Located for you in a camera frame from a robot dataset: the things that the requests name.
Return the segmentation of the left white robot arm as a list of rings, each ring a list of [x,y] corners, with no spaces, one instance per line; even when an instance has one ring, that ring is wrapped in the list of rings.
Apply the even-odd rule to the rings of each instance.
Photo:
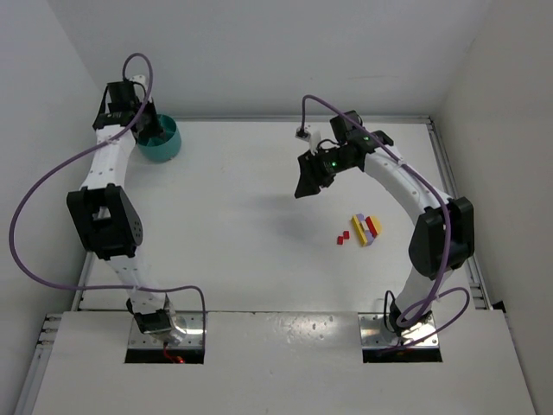
[[[83,247],[104,261],[124,286],[127,310],[140,332],[164,346],[177,346],[185,339],[186,324],[149,274],[141,248],[143,223],[124,191],[135,146],[164,135],[153,99],[137,95],[148,89],[144,75],[106,86],[93,124],[100,147],[80,189],[68,193],[67,207]]]

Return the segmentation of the purple lego plate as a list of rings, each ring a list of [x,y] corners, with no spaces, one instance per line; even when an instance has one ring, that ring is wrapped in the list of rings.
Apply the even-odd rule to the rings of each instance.
[[[381,223],[374,215],[355,214],[352,224],[361,246],[371,245],[382,232]]]

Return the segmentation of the short yellow lego brick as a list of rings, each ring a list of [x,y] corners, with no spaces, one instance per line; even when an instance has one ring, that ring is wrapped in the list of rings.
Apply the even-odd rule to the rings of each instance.
[[[378,234],[373,236],[374,238],[376,238],[377,236],[379,236],[382,233],[382,225],[381,225],[379,219],[376,216],[371,215],[371,216],[368,216],[368,217],[372,218],[372,221],[373,221],[375,227],[377,228]]]

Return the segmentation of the red lego brick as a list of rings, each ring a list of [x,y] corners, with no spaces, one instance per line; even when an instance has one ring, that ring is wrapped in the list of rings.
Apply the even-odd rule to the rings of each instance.
[[[368,226],[368,229],[369,229],[369,231],[371,232],[371,234],[373,236],[378,234],[377,228],[375,227],[371,217],[366,217],[365,218],[365,223]]]

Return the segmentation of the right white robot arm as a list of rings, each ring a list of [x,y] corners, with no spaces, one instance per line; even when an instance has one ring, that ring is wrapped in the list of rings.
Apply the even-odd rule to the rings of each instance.
[[[383,318],[389,332],[401,335],[427,317],[452,271],[473,256],[474,206],[469,199],[454,198],[429,183],[404,162],[387,134],[365,130],[357,112],[336,116],[330,124],[334,144],[328,148],[323,147],[320,133],[309,131],[305,124],[296,130],[296,138],[309,148],[298,157],[295,197],[317,195],[339,173],[357,168],[404,209],[414,225],[408,248],[411,272]]]

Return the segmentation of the long yellow lego brick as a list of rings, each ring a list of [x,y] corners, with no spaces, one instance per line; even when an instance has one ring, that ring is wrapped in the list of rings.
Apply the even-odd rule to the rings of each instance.
[[[370,246],[374,241],[374,237],[365,223],[365,216],[363,214],[355,214],[351,218],[351,222],[359,244],[363,247]]]

